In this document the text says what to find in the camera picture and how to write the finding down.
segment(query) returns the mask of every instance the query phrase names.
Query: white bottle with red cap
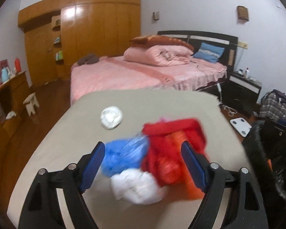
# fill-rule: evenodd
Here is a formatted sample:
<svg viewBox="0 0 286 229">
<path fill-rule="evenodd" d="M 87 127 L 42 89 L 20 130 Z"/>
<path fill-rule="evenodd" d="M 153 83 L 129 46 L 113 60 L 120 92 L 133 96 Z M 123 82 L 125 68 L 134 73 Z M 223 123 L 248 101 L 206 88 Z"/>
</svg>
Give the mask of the white bottle with red cap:
<svg viewBox="0 0 286 229">
<path fill-rule="evenodd" d="M 245 70 L 245 78 L 248 78 L 249 77 L 249 68 L 247 68 L 246 70 Z"/>
</svg>

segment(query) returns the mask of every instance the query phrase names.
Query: upper cabinet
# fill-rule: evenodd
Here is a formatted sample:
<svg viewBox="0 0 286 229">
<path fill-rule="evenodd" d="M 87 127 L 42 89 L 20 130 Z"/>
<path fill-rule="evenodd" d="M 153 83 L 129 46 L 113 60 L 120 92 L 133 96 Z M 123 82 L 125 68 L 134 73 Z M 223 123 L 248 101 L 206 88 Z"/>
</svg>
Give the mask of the upper cabinet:
<svg viewBox="0 0 286 229">
<path fill-rule="evenodd" d="M 55 15 L 64 7 L 80 5 L 85 3 L 129 3 L 140 5 L 141 0 L 42 0 L 34 3 L 19 11 L 18 26 L 25 27 L 30 21 L 36 20 L 37 17 Z"/>
</svg>

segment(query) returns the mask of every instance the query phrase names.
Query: blue gripper pad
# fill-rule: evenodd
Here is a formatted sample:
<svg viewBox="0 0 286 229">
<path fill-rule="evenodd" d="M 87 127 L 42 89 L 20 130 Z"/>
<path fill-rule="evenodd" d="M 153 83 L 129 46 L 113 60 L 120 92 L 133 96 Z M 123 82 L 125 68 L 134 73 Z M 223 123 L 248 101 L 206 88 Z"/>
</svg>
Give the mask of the blue gripper pad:
<svg viewBox="0 0 286 229">
<path fill-rule="evenodd" d="M 89 189 L 93 183 L 93 180 L 101 166 L 101 163 L 105 156 L 105 145 L 101 143 L 95 150 L 94 154 L 92 152 L 92 157 L 85 167 L 82 175 L 82 182 L 80 184 L 80 191 L 84 193 L 86 189 Z"/>
<path fill-rule="evenodd" d="M 196 187 L 200 188 L 201 191 L 205 193 L 207 190 L 206 173 L 201 164 L 199 163 L 199 160 L 197 159 L 199 155 L 203 158 L 205 158 L 205 156 L 195 153 L 188 142 L 182 143 L 181 155 Z"/>
</svg>

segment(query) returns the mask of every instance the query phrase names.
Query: gray plaid backpack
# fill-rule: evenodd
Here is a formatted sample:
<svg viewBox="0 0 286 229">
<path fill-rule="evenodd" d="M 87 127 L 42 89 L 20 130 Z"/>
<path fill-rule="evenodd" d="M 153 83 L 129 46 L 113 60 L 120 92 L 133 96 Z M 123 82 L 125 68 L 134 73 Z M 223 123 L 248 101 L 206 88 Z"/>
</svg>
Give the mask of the gray plaid backpack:
<svg viewBox="0 0 286 229">
<path fill-rule="evenodd" d="M 286 103 L 282 102 L 282 99 L 274 92 L 266 93 L 262 98 L 259 117 L 267 117 L 275 122 L 279 119 L 286 121 Z"/>
</svg>

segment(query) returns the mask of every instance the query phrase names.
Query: wooden floor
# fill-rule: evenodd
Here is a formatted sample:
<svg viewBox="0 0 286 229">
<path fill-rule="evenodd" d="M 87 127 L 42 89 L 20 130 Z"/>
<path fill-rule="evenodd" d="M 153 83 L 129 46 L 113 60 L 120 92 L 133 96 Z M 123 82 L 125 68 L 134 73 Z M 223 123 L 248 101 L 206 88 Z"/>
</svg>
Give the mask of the wooden floor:
<svg viewBox="0 0 286 229">
<path fill-rule="evenodd" d="M 35 88 L 40 108 L 36 114 L 21 115 L 22 124 L 12 138 L 12 145 L 5 155 L 0 182 L 0 211 L 6 213 L 14 186 L 31 155 L 70 107 L 70 81 L 56 80 Z"/>
</svg>

